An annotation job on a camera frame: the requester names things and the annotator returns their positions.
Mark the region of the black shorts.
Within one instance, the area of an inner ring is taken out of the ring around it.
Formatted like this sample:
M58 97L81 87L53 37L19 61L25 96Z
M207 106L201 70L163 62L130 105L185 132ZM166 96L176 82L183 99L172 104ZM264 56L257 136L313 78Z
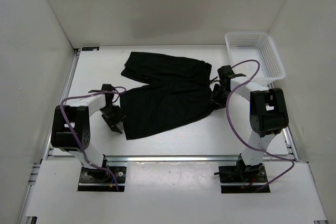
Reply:
M130 53L122 76L140 82L120 97L127 140L159 134L201 120L210 104L212 65L149 52Z

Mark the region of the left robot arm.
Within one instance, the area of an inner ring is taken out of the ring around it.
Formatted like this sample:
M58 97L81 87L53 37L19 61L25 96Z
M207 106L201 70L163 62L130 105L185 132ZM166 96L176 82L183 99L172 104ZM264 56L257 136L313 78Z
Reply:
M125 115L114 104L118 100L115 95L119 97L120 93L101 90L63 99L55 108L51 132L53 147L74 156L98 182L109 180L112 184L116 184L117 179L108 167L106 156L90 143L90 117L100 112L108 128L121 134L119 125Z

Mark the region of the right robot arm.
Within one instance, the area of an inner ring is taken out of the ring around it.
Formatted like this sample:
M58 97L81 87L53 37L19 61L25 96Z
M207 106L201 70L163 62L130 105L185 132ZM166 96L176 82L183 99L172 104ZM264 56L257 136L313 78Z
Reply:
M249 102L249 122L251 134L245 142L233 127L229 118L229 100L236 93ZM280 88L270 89L246 77L225 77L214 85L210 100L216 109L226 109L229 125L237 138L246 146L239 155L233 177L247 182L258 174L263 167L263 156L270 142L289 123L284 93Z

